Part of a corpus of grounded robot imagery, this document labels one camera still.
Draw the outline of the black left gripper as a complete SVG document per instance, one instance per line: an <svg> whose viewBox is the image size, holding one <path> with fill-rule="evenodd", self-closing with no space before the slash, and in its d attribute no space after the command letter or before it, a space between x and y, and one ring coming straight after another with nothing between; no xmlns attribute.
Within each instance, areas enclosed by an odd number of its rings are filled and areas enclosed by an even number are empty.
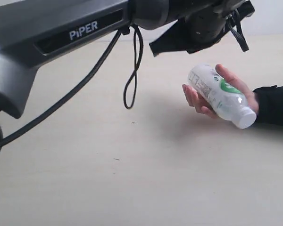
<svg viewBox="0 0 283 226"><path fill-rule="evenodd" d="M216 0L210 6L186 16L184 20L178 20L149 44L150 49L154 57L166 52L185 51L189 46L189 36L194 45L192 52L197 52L217 44L230 32L241 50L246 52L249 46L241 21L254 12L254 6L249 0Z"/></svg>

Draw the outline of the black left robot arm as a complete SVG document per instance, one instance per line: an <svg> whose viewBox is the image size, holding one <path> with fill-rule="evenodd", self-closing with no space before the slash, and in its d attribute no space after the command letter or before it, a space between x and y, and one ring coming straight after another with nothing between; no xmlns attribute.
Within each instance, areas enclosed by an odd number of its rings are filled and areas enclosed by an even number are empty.
<svg viewBox="0 0 283 226"><path fill-rule="evenodd" d="M20 118L35 76L46 63L112 32L112 41L87 76L39 117L5 137L0 151L48 118L100 69L121 35L134 30L134 70L143 55L141 29L171 27L150 43L154 56L196 53L231 32L247 51L241 21L255 12L249 0L22 0L0 6L0 112Z"/></svg>

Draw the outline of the person's open bare hand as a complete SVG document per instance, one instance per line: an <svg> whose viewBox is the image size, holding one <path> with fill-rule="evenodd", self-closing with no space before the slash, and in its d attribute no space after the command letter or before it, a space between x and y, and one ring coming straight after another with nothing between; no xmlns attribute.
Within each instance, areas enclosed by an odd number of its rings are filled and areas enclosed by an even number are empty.
<svg viewBox="0 0 283 226"><path fill-rule="evenodd" d="M239 120L257 118L255 94L222 65L193 67L182 89L188 105L197 113L226 121L233 121L236 115Z"/></svg>

